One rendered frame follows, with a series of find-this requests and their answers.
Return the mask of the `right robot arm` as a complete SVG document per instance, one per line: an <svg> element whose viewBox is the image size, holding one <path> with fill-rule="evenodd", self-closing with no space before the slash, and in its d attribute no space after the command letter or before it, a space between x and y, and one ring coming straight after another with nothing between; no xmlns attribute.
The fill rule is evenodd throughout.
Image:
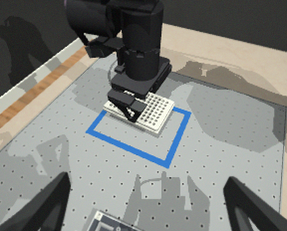
<svg viewBox="0 0 287 231"><path fill-rule="evenodd" d="M122 31L124 45L140 54L161 41L163 4L159 0L67 0L66 15L75 32L115 38ZM90 59L114 52L99 46L85 49Z"/></svg>

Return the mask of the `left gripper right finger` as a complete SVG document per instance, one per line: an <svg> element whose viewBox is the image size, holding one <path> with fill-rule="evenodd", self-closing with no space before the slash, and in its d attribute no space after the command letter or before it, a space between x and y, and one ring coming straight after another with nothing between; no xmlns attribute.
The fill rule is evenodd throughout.
<svg viewBox="0 0 287 231"><path fill-rule="evenodd" d="M253 231L249 219L259 231L287 231L287 219L236 177L228 177L223 195L231 231Z"/></svg>

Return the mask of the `blue tape outline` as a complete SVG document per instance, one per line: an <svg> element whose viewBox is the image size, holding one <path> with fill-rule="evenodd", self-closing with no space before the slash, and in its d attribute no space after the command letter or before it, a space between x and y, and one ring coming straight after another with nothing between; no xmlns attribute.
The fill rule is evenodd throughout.
<svg viewBox="0 0 287 231"><path fill-rule="evenodd" d="M169 166L171 164L171 161L173 159L173 156L174 156L174 154L176 152L176 149L178 147L178 144L179 144L179 142L181 140L181 137L183 135L183 132L185 130L185 127L186 127L186 125L188 123L188 120L190 118L190 115L191 115L191 112L188 112L188 111L176 108L176 107L173 107L172 110L175 111L175 112L184 114L184 117L183 117L183 120L182 120L182 122L180 124L180 127L179 127L179 129L177 131L177 134L176 134L176 136L175 136L175 138L173 140L173 143L172 143L172 145L171 145L171 147L169 149L169 152L168 152L165 160L162 160L162 159L160 159L158 157L150 155L150 154L148 154L146 152L143 152L143 151L141 151L139 149L136 149L136 148L134 148L132 146L129 146L129 145L125 144L125 143L122 143L122 142L120 142L118 140L115 140L115 139L113 139L113 138L111 138L109 136L106 136L106 135L104 135L102 133L99 133L99 132L95 131L94 130L95 127L98 125L98 123L104 117L104 115L107 113L104 110L102 110L102 112L94 120L94 122L91 124L91 126L87 129L86 133L88 133L88 134L90 134L92 136L95 136L95 137L97 137L97 138L99 138L101 140L104 140L104 141L106 141L108 143L111 143L111 144L113 144L113 145L115 145L117 147L120 147L120 148L122 148L122 149L124 149L126 151L129 151L129 152L131 152L133 154L136 154L136 155L138 155L138 156L140 156L142 158L145 158L145 159L147 159L149 161L152 161L152 162L154 162L154 163L156 163L158 165L161 165L161 166L163 166L165 168L169 168Z"/></svg>

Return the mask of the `white well plate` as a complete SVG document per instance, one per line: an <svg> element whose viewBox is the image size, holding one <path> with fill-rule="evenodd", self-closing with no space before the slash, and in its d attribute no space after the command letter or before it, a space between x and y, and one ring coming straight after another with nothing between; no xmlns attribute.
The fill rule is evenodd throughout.
<svg viewBox="0 0 287 231"><path fill-rule="evenodd" d="M174 107L174 102L150 92L148 92L144 101L137 98L136 100L147 104L147 107L144 109L138 120L132 123L158 135ZM104 105L104 111L131 122L126 118L123 112L110 101L107 101Z"/></svg>

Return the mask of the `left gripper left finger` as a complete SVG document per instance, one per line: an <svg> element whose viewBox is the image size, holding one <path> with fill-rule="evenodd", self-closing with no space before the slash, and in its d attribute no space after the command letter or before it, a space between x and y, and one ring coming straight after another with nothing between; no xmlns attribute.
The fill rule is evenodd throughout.
<svg viewBox="0 0 287 231"><path fill-rule="evenodd" d="M0 225L0 231L61 231L71 182L61 172L22 209Z"/></svg>

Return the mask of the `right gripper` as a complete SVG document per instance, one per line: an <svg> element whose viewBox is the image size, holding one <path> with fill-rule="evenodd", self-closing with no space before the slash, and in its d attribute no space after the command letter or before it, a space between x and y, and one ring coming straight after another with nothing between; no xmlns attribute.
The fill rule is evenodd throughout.
<svg viewBox="0 0 287 231"><path fill-rule="evenodd" d="M111 79L112 88L107 93L108 100L121 110L129 121L136 122L147 107L147 104L136 98L144 101L148 92L153 94L157 92L171 72L170 59L159 56L160 44L151 51L140 54L139 51L125 46L123 38L117 36L115 38L99 36L87 44L89 47L99 46L117 52L118 65L115 67L117 74ZM135 113L134 116L130 115L128 109Z"/></svg>

